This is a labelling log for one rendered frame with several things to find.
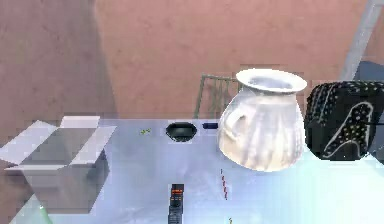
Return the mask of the thin red pencil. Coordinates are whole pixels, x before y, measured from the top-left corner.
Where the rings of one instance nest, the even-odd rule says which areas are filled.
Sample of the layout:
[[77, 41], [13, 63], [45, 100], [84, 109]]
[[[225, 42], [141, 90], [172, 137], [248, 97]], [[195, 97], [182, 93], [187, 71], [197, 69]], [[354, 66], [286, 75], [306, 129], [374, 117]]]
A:
[[226, 180], [225, 180], [225, 175], [224, 175], [223, 169], [220, 169], [220, 175], [221, 175], [224, 199], [228, 200], [228, 192], [227, 192]]

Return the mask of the black dotted vase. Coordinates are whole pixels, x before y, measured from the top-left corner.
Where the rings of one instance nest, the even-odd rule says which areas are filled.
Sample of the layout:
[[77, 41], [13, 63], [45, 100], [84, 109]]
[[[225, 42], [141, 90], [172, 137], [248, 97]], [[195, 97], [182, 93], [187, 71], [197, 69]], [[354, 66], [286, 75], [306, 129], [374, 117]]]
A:
[[319, 84], [307, 97], [307, 147], [320, 160], [360, 160], [368, 154], [383, 112], [383, 81]]

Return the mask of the white ceramic vase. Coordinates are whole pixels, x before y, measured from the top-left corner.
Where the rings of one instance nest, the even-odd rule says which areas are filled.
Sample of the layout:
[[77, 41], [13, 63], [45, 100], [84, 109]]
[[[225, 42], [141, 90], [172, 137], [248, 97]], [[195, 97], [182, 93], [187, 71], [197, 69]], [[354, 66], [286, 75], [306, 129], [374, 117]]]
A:
[[241, 90], [218, 122], [218, 146], [245, 168], [281, 171], [299, 160], [305, 148], [304, 119], [297, 94], [307, 82], [276, 69], [245, 69], [236, 74]]

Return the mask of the grey-green slatted chair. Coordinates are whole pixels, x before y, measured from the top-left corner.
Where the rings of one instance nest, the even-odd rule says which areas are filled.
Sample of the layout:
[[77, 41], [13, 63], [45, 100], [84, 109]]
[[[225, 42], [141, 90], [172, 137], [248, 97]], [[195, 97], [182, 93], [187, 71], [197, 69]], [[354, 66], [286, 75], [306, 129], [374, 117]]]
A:
[[234, 77], [203, 74], [193, 113], [194, 119], [218, 119], [242, 85]]

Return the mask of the open grey cardboard box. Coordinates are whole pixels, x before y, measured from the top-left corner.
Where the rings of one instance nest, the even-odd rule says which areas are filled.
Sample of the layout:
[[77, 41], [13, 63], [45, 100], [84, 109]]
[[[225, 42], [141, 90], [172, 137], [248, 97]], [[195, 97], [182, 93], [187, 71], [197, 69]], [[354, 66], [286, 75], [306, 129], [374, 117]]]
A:
[[105, 148], [115, 131], [98, 116], [36, 121], [0, 148], [7, 174], [21, 174], [50, 214], [87, 214], [109, 174]]

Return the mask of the black bowl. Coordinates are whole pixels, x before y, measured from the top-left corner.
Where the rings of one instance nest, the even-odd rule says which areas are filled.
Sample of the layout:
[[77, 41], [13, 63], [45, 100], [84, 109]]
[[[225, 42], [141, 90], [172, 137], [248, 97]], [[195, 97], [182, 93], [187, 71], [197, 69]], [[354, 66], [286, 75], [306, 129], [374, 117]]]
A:
[[174, 122], [167, 126], [167, 136], [175, 142], [188, 142], [197, 133], [197, 128], [189, 122]]

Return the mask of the black remote control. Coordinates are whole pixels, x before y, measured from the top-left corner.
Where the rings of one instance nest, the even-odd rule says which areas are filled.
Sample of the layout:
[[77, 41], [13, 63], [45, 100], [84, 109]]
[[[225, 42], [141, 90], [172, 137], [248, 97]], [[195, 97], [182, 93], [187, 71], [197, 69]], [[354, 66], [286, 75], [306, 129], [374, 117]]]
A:
[[169, 198], [168, 224], [182, 224], [183, 184], [173, 184]]

